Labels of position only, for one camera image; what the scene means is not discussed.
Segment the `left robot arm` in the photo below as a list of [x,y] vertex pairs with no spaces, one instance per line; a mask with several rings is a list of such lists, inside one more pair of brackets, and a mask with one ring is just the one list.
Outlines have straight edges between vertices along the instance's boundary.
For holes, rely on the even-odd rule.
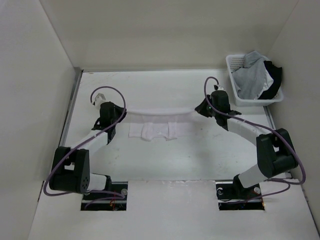
[[112,180],[108,175],[91,172],[90,158],[107,146],[116,135],[116,125],[127,110],[112,102],[99,106],[99,118],[89,134],[73,146],[60,146],[55,150],[48,185],[51,190],[85,194],[95,192],[100,199],[112,195]]

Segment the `pale pink tank top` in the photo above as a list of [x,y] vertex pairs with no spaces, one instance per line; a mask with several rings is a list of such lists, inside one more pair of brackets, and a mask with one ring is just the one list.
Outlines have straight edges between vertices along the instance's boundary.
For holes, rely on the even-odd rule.
[[155,138],[170,141],[193,135],[196,130],[194,113],[188,107],[129,108],[124,122],[129,124],[130,138],[148,142]]

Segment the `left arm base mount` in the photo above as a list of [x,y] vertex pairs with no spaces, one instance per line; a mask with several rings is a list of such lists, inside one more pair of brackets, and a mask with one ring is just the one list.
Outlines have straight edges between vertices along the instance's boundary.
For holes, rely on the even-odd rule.
[[81,211],[119,212],[127,210],[128,182],[113,182],[107,193],[96,191],[82,196]]

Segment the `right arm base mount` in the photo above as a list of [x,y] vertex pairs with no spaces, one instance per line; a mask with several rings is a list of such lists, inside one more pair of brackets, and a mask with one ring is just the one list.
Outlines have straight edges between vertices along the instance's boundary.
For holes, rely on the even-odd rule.
[[240,193],[234,189],[231,181],[218,181],[215,183],[218,208],[221,211],[264,211],[264,203],[259,184],[245,188]]

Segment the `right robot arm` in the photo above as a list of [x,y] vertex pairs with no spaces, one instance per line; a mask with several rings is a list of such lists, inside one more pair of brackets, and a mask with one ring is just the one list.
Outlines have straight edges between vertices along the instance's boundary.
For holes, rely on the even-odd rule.
[[195,111],[206,118],[214,118],[218,126],[239,135],[256,147],[257,163],[233,178],[231,190],[236,197],[245,197],[254,185],[271,180],[299,165],[293,154],[294,147],[288,131],[283,128],[274,130],[241,118],[241,112],[231,109],[226,91],[215,90],[206,95]]

